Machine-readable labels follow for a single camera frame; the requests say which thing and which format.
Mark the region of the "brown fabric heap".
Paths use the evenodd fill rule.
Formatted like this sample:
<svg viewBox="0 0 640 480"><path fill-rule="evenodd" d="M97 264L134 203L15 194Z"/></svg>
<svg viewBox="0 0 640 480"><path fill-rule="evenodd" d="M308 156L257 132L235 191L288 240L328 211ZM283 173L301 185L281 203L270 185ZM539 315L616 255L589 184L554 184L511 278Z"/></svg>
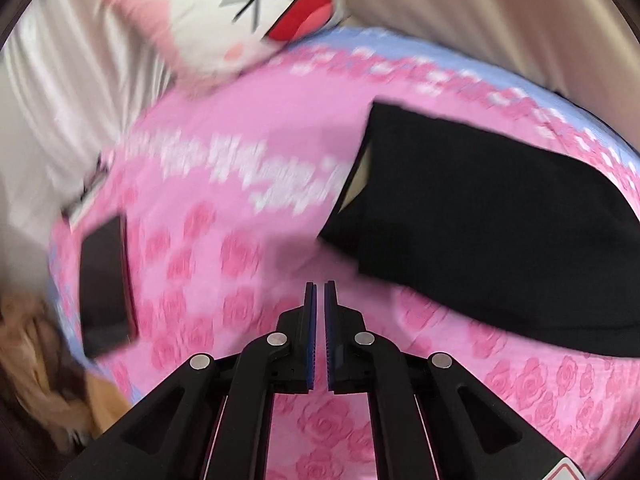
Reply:
<svg viewBox="0 0 640 480"><path fill-rule="evenodd" d="M31 294L1 296L1 371L17 402L66 455L131 408L114 382L72 357L48 306Z"/></svg>

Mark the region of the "black pants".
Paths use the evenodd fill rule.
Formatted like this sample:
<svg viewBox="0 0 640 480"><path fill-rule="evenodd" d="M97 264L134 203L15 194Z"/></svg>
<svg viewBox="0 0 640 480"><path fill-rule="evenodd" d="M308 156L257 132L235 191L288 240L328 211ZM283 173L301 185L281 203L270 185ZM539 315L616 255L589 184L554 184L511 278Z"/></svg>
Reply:
<svg viewBox="0 0 640 480"><path fill-rule="evenodd" d="M360 273L578 351L639 353L639 220L602 172L376 102L320 233Z"/></svg>

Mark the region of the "white cat face pillow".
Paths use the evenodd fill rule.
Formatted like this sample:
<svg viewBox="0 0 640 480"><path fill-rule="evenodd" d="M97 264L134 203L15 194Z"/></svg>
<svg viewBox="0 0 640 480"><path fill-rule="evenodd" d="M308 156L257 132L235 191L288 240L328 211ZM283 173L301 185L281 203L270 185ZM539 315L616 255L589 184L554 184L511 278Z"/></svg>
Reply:
<svg viewBox="0 0 640 480"><path fill-rule="evenodd" d="M190 94L207 93L288 44L344 20L343 0L103 0Z"/></svg>

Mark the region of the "black smartphone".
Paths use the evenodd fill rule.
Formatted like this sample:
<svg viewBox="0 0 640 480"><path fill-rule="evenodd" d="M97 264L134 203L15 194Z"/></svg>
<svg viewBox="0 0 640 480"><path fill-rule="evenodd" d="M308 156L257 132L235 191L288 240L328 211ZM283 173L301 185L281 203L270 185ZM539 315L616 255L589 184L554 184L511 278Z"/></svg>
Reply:
<svg viewBox="0 0 640 480"><path fill-rule="evenodd" d="M136 338L123 214L115 214L82 240L78 304L87 359L99 359Z"/></svg>

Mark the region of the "white satin curtain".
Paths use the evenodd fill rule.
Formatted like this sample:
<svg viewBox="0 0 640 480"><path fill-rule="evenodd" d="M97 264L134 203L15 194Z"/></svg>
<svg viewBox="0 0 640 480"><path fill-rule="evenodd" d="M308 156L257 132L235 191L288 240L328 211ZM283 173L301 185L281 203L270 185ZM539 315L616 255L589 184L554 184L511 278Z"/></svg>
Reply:
<svg viewBox="0 0 640 480"><path fill-rule="evenodd" d="M170 81L100 0L32 0L1 50L1 287L42 292L63 205Z"/></svg>

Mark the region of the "pink rose bed sheet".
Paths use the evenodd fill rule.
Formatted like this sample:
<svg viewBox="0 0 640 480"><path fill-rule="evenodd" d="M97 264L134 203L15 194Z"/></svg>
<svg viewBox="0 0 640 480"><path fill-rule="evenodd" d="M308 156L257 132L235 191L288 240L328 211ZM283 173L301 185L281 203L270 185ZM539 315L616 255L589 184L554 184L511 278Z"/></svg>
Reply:
<svg viewBox="0 0 640 480"><path fill-rule="evenodd" d="M171 91L116 148L108 177L73 226L53 232L55 310L81 358L78 283L84 236L127 219L139 335L89 363L129 402L192 354L222 358L272 332L307 282L404 351L451 354L589 477L639 419L639 364L540 344L457 315L407 289L367 280L316 241L352 166L375 99L472 122L588 162L631 205L639 159L559 96L500 68L382 29L335 29L282 52L203 99Z"/></svg>

